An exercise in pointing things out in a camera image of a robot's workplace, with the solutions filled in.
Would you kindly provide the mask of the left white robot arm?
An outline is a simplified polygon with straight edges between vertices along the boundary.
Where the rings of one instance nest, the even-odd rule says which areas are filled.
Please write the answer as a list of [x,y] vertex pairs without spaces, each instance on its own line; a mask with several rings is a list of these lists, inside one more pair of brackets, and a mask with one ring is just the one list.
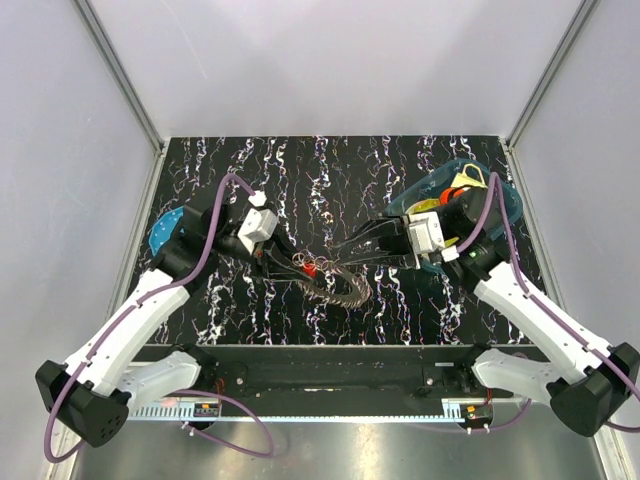
[[140,407],[181,390],[196,396],[216,385],[216,359],[187,344],[130,374],[127,368],[151,334],[181,309],[217,269],[221,257],[246,262],[271,281],[313,277],[266,204],[239,221],[228,203],[190,201],[154,226],[153,260],[124,304],[64,362],[44,362],[35,374],[49,413],[92,447],[109,442]]

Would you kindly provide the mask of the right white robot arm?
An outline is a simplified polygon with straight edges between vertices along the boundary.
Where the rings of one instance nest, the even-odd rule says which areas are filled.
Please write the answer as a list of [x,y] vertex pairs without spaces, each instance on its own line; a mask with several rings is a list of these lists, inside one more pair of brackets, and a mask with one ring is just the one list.
[[551,408],[570,430],[594,436],[639,393],[639,352],[612,345],[589,331],[521,272],[513,240],[494,240],[491,228],[507,225],[501,199],[490,188],[449,190],[442,204],[421,213],[380,214],[334,246],[345,265],[418,269],[440,266],[450,281],[490,305],[544,354],[542,362],[481,348],[454,371],[466,396],[509,391]]

